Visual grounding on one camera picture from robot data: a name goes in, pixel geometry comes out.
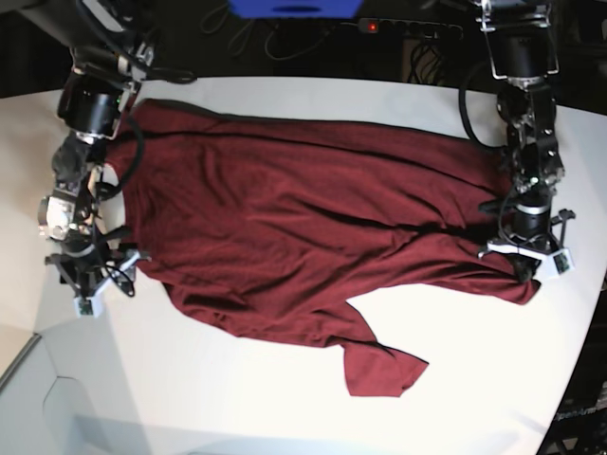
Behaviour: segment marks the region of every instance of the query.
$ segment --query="white tabletop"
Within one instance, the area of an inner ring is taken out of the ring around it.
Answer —
[[[225,78],[149,82],[141,97],[464,136],[456,91],[429,86]],[[503,141],[494,96],[469,94],[469,110],[482,140]],[[560,108],[557,134],[566,176],[553,207],[577,213],[566,239],[576,270],[545,282],[526,306],[427,285],[350,300],[381,343],[430,362],[401,398],[349,396],[340,347],[235,338],[185,318],[142,274],[138,296],[109,293],[97,320],[73,320],[69,292],[48,282],[53,297],[43,300],[38,328],[58,373],[81,380],[108,440],[128,446],[125,453],[533,454],[576,364],[607,265],[607,118]]]

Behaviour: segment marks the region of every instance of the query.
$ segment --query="power strip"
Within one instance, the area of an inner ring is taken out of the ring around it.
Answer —
[[[381,33],[391,29],[401,33],[403,38],[426,40],[462,40],[464,30],[460,26],[440,24],[436,22],[406,21],[397,19],[377,19],[361,17],[357,22],[361,33]]]

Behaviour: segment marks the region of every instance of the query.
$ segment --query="dark floor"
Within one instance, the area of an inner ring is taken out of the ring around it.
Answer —
[[[598,299],[578,363],[538,455],[607,450],[607,291]]]
[[[211,76],[308,76],[352,78],[403,82],[409,72],[403,61],[402,30],[381,23],[380,33],[360,33],[344,21],[290,20],[256,21],[250,35],[238,32],[248,23],[231,16],[214,34],[205,34],[200,23],[210,11],[225,0],[156,0],[155,17],[161,30],[156,50],[156,64],[183,68],[198,77]],[[581,0],[588,3],[593,0]],[[432,10],[418,10],[410,2],[367,0],[359,9],[359,17],[407,19],[452,24],[462,27],[462,40],[442,40],[437,46],[444,55],[448,69],[447,86],[457,86],[474,61],[484,59],[485,40],[478,31],[472,15],[442,3]],[[559,24],[561,73],[554,86],[560,104],[607,114],[605,78],[598,71],[598,62],[607,52],[602,44],[586,47],[570,46],[570,29],[577,24],[570,10]],[[214,22],[205,24],[211,27]],[[592,30],[584,25],[584,30]],[[322,39],[322,43],[301,57],[276,62],[265,52],[284,57],[307,49]],[[0,15],[0,97],[61,88],[69,72],[71,59],[66,48],[12,12]],[[497,85],[489,75],[479,78],[473,88],[496,91]]]

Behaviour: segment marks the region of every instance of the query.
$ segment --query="maroon garment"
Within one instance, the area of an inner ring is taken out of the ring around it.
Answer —
[[[465,140],[152,100],[135,118],[157,133],[124,191],[133,240],[152,256],[141,270],[183,314],[237,337],[340,344],[353,395],[399,396],[427,363],[377,343],[346,299],[427,283],[525,303],[539,287],[517,283],[503,256],[476,258],[473,240],[495,225],[477,207],[508,181]],[[132,134],[112,147],[120,175]]]

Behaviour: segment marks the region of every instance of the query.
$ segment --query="black wire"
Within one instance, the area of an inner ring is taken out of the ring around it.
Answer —
[[[432,45],[425,45],[425,47],[423,48],[422,51],[420,51],[419,55],[417,56],[417,59],[415,60],[415,73],[417,73],[417,67],[421,64],[421,61],[424,60],[424,58],[430,54],[433,53],[434,55],[436,54],[433,49],[432,49]],[[425,83],[424,78],[423,78],[423,71],[424,68],[426,67],[426,64],[424,64],[424,66],[422,66],[419,70],[419,75],[418,75],[418,79],[419,79],[419,83]]]
[[[139,128],[139,125],[131,116],[126,118],[126,122],[131,127],[135,136],[135,141],[137,144],[137,148],[135,149],[135,156],[133,157],[133,160],[131,161],[131,164],[129,165],[127,170],[122,174],[122,178],[119,180],[116,186],[112,187],[110,185],[103,184],[98,186],[98,188],[100,189],[101,201],[107,201],[108,199],[112,199],[124,189],[128,181],[133,177],[133,174],[139,167],[141,159],[143,158],[143,153],[145,151],[145,138],[143,137],[141,128]]]
[[[466,134],[468,135],[469,139],[472,141],[472,143],[474,145],[476,145],[479,149],[481,149],[484,152],[503,153],[506,151],[506,146],[504,146],[504,145],[492,146],[492,145],[484,144],[474,134],[474,131],[472,130],[472,125],[470,123],[468,107],[466,106],[466,92],[468,91],[472,78],[474,76],[476,76],[476,74],[487,65],[488,65],[488,62],[480,62],[480,63],[476,64],[475,66],[473,66],[470,69],[470,71],[468,72],[468,74],[466,75],[466,77],[464,78],[464,80],[462,81],[462,84],[459,86],[459,91],[457,94],[458,95],[457,100],[458,100],[458,104],[459,104],[459,114],[462,118],[462,124],[464,125],[464,130],[466,130]]]
[[[538,240],[540,240],[541,238],[546,237],[546,234],[540,233],[540,234],[535,234],[533,237],[531,237],[530,239],[525,240],[524,242],[522,242],[520,244],[520,246],[525,246],[525,245],[529,245],[529,244],[533,244],[535,242],[537,242]]]
[[[253,29],[255,28],[256,21],[254,19],[250,19],[247,21],[243,27],[236,32],[234,36],[232,36],[230,42],[228,43],[228,50],[233,49],[238,44],[238,40],[240,40],[240,45],[236,47],[236,50],[233,50],[230,55],[232,57],[239,57],[245,52],[247,49],[248,41],[250,40],[250,36],[253,33]]]
[[[285,55],[284,57],[276,57],[274,54],[272,54],[269,50],[269,44],[272,41],[272,38],[274,37],[274,35],[276,34],[276,31],[278,29],[278,27],[276,27],[276,29],[273,29],[266,38],[266,41],[264,42],[264,52],[266,53],[266,56],[273,60],[274,62],[286,62],[288,60],[293,60],[293,59],[297,59],[298,57],[302,57],[303,55],[307,54],[308,52],[312,52],[313,50],[317,49],[318,47],[320,47],[325,41],[326,39],[335,31],[335,29],[337,28],[337,26],[333,26],[329,29],[326,29],[323,34],[322,37],[317,40],[313,45],[310,45],[302,50],[299,50],[293,54],[290,55]]]
[[[442,64],[443,58],[441,56],[436,56],[434,59],[429,60],[419,71],[419,75],[421,77],[421,81],[423,83],[430,84],[432,81],[430,80],[430,76],[432,73],[438,70],[440,64]]]
[[[86,25],[91,29],[95,36],[102,41],[112,52],[119,54],[124,58],[131,66],[134,66],[140,71],[143,71],[147,76],[151,76],[155,79],[160,79],[166,82],[186,84],[192,83],[196,80],[195,75],[191,71],[181,71],[174,69],[160,69],[148,66],[144,64],[136,57],[126,51],[121,45],[119,45],[107,32],[105,27],[99,22],[97,17],[86,7],[83,0],[74,0],[74,5],[81,15]],[[169,72],[182,73],[181,77],[171,77]]]
[[[122,291],[122,293],[126,297],[133,298],[135,296],[135,282],[133,282],[133,280],[131,280],[131,278],[126,274],[126,272],[120,270],[115,265],[110,265],[108,263],[105,263],[103,265],[103,268],[105,269],[105,273],[109,274],[109,277],[112,279],[114,284],[119,288],[120,291]],[[128,282],[128,286],[127,286],[126,290],[123,289],[122,286],[120,286],[118,284],[118,281],[114,277],[114,273],[118,273],[126,280],[126,282]]]
[[[219,19],[217,20],[217,23],[211,27],[205,27],[211,23],[211,19],[213,19],[215,16],[219,17]],[[228,4],[221,5],[220,7],[212,9],[209,13],[207,13],[200,20],[200,25],[199,25],[200,31],[205,35],[213,35],[214,33],[217,33],[221,29],[221,27],[223,27],[226,24],[226,21],[228,20],[229,17],[230,17],[230,5],[228,5]]]
[[[438,85],[442,81],[445,80],[445,62],[441,62],[441,64],[436,68],[436,72],[434,72],[434,78],[432,79],[433,85]]]
[[[97,195],[93,196],[95,198],[95,202],[97,204],[97,207],[100,205],[100,200],[97,197]],[[93,223],[92,223],[92,238],[93,238],[93,249],[95,250],[95,253],[97,254],[97,259],[99,261],[99,264],[96,265],[94,267],[94,269],[101,269],[101,270],[105,270],[105,273],[107,274],[108,277],[110,277],[110,280],[112,280],[112,282],[114,282],[114,284],[116,285],[116,287],[126,296],[129,298],[133,298],[135,296],[135,283],[133,282],[133,280],[131,280],[129,278],[129,276],[124,273],[122,270],[120,270],[119,268],[110,265],[107,263],[107,261],[103,260],[103,257],[101,256],[101,252],[99,250],[99,241],[97,239],[97,223],[96,223],[96,219],[99,218],[94,212],[92,214],[93,217]],[[120,286],[120,283],[118,281],[118,279],[114,276],[114,273],[111,270],[114,270],[116,272],[118,272],[129,284],[128,284],[128,292],[125,291],[124,289],[122,289],[122,286]]]
[[[422,79],[422,69],[421,68],[419,70],[419,73],[417,72],[417,68],[419,67],[419,64],[421,64],[421,61],[424,59],[424,57],[426,57],[428,54],[430,53],[430,47],[428,45],[423,45],[421,47],[421,50],[417,53],[417,56],[415,57],[414,60],[414,71],[415,71],[415,78],[417,79],[417,83],[423,83],[424,80]]]
[[[407,83],[412,83],[412,82],[416,82],[416,83],[420,83],[419,78],[417,77],[417,53],[421,52],[423,47],[424,47],[424,43],[418,43],[411,51],[411,54],[409,55],[409,67],[410,67],[410,71],[409,71],[409,77],[407,78]]]
[[[443,65],[444,59],[443,57],[440,57],[436,63],[432,66],[430,73],[428,74],[428,77],[431,78],[430,80],[428,80],[428,83],[432,84],[432,85],[438,85],[438,83],[440,82],[440,79],[438,79],[436,77],[436,75],[439,73],[442,65]]]
[[[266,27],[268,27],[270,30],[278,31],[278,24],[273,24],[271,21],[268,21],[268,19],[260,19],[260,22],[262,24],[264,24]]]
[[[123,239],[124,237],[128,237],[129,235],[131,235],[131,233],[132,233],[131,229],[128,228],[127,226],[116,227],[115,229],[112,229],[109,232],[105,232],[104,234],[102,234],[101,237],[97,239],[97,242],[98,242],[98,245],[101,245],[103,243],[107,243],[112,240],[120,240],[120,239]]]

